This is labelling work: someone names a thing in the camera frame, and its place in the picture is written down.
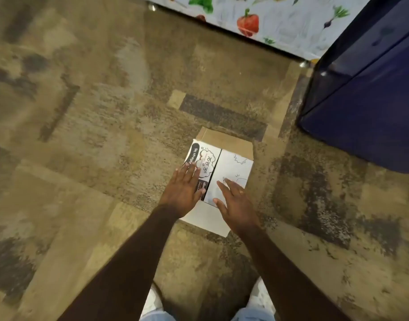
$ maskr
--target light blue jeans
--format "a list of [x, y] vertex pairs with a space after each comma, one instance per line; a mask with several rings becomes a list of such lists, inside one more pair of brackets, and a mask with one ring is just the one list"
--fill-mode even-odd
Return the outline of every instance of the light blue jeans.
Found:
[[[145, 314], [140, 321], [176, 321], [169, 313], [162, 310]], [[236, 313], [231, 321], [275, 321], [274, 316], [264, 309], [245, 307]]]

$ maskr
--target patterned floor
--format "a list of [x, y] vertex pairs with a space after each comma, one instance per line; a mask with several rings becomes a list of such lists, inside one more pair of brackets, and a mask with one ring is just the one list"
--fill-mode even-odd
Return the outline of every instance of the patterned floor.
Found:
[[[300, 131], [309, 75], [141, 0], [0, 0], [0, 321], [56, 320], [202, 126], [253, 142], [263, 225], [332, 300], [409, 320], [409, 175]], [[155, 281], [179, 321], [223, 321], [257, 277], [236, 236], [178, 222]]]

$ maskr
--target hand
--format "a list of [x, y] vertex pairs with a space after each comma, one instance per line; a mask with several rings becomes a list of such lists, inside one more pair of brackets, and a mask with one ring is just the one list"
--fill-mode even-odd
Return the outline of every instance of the hand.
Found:
[[251, 229], [260, 228], [258, 216], [245, 189], [227, 178], [225, 178], [225, 181], [229, 188], [220, 181], [216, 183], [225, 197], [227, 206], [224, 205], [222, 200], [213, 199], [213, 202], [221, 211], [224, 221], [239, 237], [242, 237]]
[[195, 163], [185, 163], [181, 169], [176, 169], [158, 205], [172, 208], [176, 218], [184, 217], [206, 192], [204, 188], [195, 191], [199, 175], [200, 169], [196, 168]]

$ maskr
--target person's left arm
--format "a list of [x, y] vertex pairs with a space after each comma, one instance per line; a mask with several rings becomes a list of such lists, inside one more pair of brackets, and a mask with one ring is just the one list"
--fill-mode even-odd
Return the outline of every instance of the person's left arm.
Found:
[[176, 169], [158, 206], [61, 315], [65, 320], [138, 320], [158, 261], [177, 219], [203, 194], [195, 191], [200, 169]]

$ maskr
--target white sneaker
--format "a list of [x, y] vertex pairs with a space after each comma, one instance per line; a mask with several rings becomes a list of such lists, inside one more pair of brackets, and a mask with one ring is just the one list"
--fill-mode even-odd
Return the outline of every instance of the white sneaker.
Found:
[[276, 313], [276, 308], [271, 301], [267, 287], [265, 287], [264, 281], [261, 277], [258, 278], [253, 287], [248, 305], [246, 305], [246, 307], [265, 309], [272, 315]]
[[141, 313], [141, 317], [145, 314], [153, 311], [162, 311], [163, 303], [161, 303], [160, 295], [158, 294], [157, 287], [152, 284], [150, 291], [148, 292], [147, 300], [145, 301], [144, 308]]

